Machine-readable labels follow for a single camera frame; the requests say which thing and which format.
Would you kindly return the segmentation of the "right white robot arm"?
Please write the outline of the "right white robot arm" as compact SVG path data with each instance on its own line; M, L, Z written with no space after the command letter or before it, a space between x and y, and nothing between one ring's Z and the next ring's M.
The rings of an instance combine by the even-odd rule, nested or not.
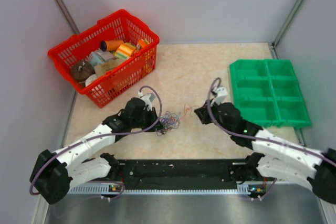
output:
M335 204L335 150L325 152L304 148L245 120L232 103L207 104L196 109L202 124L219 125L237 145L253 153L246 158L245 174L252 180L262 177L285 180L312 191Z

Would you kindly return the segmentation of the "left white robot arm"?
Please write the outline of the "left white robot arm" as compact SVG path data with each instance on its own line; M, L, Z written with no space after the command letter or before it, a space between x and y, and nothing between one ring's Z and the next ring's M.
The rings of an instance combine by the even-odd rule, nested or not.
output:
M74 143L53 152L42 151L29 179L32 188L53 205L76 186L98 178L116 179L119 168L113 155L92 155L128 135L162 130L161 114L152 105L155 99L154 93L132 98Z

